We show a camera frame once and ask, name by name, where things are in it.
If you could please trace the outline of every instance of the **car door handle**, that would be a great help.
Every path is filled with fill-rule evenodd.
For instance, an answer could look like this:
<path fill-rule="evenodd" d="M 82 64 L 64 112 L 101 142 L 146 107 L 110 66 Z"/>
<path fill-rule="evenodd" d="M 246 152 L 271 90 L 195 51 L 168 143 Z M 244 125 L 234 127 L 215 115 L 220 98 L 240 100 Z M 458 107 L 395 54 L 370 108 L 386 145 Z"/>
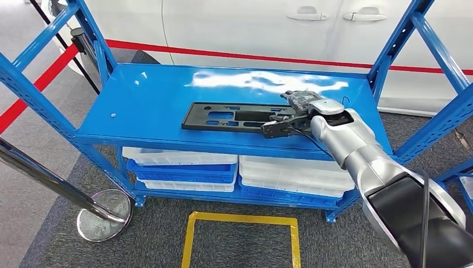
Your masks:
<path fill-rule="evenodd" d="M 329 18 L 327 14 L 317 13 L 315 7 L 304 6 L 297 10 L 297 13 L 287 15 L 288 18 L 301 21 L 324 21 Z"/>
<path fill-rule="evenodd" d="M 343 18 L 348 21 L 382 21 L 388 18 L 385 14 L 359 14 L 356 12 L 349 12 L 343 15 Z"/>

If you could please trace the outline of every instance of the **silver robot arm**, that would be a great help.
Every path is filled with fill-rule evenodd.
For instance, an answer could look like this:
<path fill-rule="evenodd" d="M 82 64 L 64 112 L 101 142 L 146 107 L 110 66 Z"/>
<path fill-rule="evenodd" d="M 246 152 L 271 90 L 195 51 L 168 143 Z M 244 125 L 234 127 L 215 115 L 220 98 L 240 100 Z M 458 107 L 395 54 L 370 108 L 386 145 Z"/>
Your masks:
<path fill-rule="evenodd" d="M 428 180 L 426 189 L 424 178 L 387 155 L 353 109 L 309 91 L 281 97 L 296 114 L 271 117 L 262 126 L 266 138 L 310 131 L 349 172 L 369 222 L 412 267 L 473 267 L 473 236 L 465 231 L 465 214 L 443 188 Z"/>

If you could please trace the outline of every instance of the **dark carpet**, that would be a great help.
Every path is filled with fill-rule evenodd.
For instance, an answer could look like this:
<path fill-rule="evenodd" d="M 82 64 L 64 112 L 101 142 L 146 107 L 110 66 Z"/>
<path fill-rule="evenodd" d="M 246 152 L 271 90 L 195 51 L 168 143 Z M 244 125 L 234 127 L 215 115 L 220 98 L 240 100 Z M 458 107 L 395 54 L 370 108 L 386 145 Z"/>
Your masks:
<path fill-rule="evenodd" d="M 382 115 L 394 147 L 418 130 L 427 118 Z M 468 120 L 412 161 L 408 167 L 431 177 L 470 158 L 462 144 L 473 141 Z M 110 147 L 100 147 L 109 159 Z M 88 194 L 112 188 L 110 181 L 81 156 L 69 181 Z M 449 188 L 465 208 L 455 186 Z M 323 211 L 240 205 L 195 200 L 148 198 L 119 237 L 103 243 L 86 242 L 77 233 L 79 208 L 58 198 L 20 267 L 180 267 L 187 218 L 193 211 L 295 217 L 298 220 L 302 267 L 408 267 L 406 258 L 379 239 L 357 203 L 336 223 L 325 222 Z M 467 213 L 468 230 L 473 232 Z M 191 267 L 291 267 L 289 230 L 285 226 L 197 221 Z"/>

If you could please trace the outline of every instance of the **yellow floor tape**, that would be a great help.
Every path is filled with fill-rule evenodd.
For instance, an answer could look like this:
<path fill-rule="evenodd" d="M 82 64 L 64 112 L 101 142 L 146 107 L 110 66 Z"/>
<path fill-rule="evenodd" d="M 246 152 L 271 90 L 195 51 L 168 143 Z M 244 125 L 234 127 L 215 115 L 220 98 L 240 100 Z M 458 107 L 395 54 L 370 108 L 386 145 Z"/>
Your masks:
<path fill-rule="evenodd" d="M 301 268 L 301 253 L 299 249 L 299 229 L 297 227 L 296 218 L 220 214 L 220 213 L 207 213 L 207 212 L 192 212 L 189 215 L 189 221 L 187 223 L 186 240 L 184 243 L 184 252 L 182 254 L 181 268 L 189 268 L 191 264 L 192 242 L 194 240 L 194 224 L 195 224 L 195 221 L 198 219 L 204 220 L 204 221 L 288 225 L 291 230 L 292 267 Z"/>

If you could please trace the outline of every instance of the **red stripe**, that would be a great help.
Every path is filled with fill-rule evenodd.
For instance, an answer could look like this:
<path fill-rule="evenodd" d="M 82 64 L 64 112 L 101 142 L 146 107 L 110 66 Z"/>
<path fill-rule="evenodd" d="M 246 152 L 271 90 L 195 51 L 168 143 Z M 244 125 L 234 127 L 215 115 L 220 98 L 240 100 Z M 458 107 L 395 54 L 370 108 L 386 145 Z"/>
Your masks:
<path fill-rule="evenodd" d="M 236 54 L 236 53 L 197 50 L 197 49 L 183 49 L 180 47 L 171 47 L 171 46 L 156 46 L 156 45 L 140 44 L 140 43 L 134 43 L 134 42 L 117 41 L 117 40 L 107 40 L 107 44 L 110 47 L 114 47 L 118 49 L 148 50 L 148 51 L 189 54 L 189 55 L 213 56 L 213 57 L 247 59 L 247 60 L 280 61 L 284 63 L 302 63 L 302 64 L 364 68 L 364 69 L 370 69 L 372 67 L 371 64 L 363 64 L 363 63 L 340 63 L 337 61 L 304 60 L 304 59 L 256 56 L 256 55 Z M 395 70 L 395 71 L 415 71 L 419 73 L 433 73 L 433 74 L 443 73 L 442 69 L 440 68 L 429 68 L 429 67 L 391 66 L 389 69 Z M 463 70 L 463 72 L 466 75 L 473 75 L 473 70 L 466 69 L 466 70 Z"/>
<path fill-rule="evenodd" d="M 67 66 L 67 64 L 75 57 L 79 51 L 77 47 L 72 44 L 69 46 L 64 53 L 62 53 L 54 63 L 36 80 L 34 83 L 35 87 L 41 92 L 56 76 Z M 7 129 L 13 121 L 21 115 L 26 109 L 27 105 L 20 99 L 10 106 L 0 116 L 0 134 Z"/>

